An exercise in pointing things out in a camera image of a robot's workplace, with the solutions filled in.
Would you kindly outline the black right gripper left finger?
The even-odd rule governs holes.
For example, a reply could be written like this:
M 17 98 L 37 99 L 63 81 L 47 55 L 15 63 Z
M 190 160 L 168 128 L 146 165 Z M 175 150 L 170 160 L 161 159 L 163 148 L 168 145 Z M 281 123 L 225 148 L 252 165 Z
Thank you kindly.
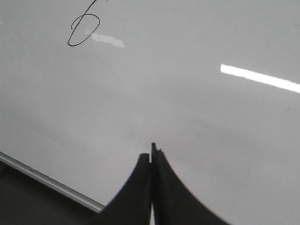
M 89 225 L 148 225 L 151 215 L 151 164 L 147 153 L 138 161 L 117 195 Z

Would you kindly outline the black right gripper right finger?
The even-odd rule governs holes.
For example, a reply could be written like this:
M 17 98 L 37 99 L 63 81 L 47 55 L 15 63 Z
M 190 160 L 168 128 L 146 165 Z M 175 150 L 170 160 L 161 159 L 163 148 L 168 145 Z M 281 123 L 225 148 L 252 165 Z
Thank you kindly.
M 227 225 L 203 205 L 173 171 L 165 154 L 151 144 L 152 203 L 156 225 Z

